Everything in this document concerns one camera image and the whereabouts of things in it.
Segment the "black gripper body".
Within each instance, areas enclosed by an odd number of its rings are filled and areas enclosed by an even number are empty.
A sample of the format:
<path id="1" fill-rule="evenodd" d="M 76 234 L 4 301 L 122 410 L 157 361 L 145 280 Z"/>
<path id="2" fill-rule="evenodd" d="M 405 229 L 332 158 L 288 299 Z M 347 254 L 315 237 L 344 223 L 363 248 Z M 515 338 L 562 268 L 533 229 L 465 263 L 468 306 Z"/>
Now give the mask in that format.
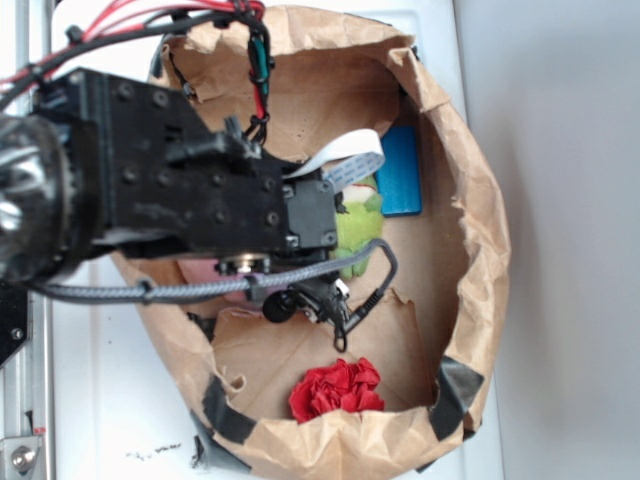
<path id="1" fill-rule="evenodd" d="M 178 91 L 78 69 L 41 88 L 34 113 L 59 133 L 65 266 L 119 252 L 268 272 L 337 245 L 319 173 L 296 176 L 236 118 L 211 131 Z"/>

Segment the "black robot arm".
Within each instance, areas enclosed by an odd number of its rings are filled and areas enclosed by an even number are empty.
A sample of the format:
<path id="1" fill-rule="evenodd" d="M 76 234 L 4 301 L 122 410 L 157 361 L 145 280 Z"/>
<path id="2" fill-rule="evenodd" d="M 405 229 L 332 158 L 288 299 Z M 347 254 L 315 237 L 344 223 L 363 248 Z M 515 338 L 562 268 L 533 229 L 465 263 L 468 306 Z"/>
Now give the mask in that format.
<path id="1" fill-rule="evenodd" d="M 324 260 L 338 234 L 319 173 L 211 130 L 179 92 L 87 69 L 1 119 L 1 276 L 46 284 L 111 252 L 132 259 Z"/>

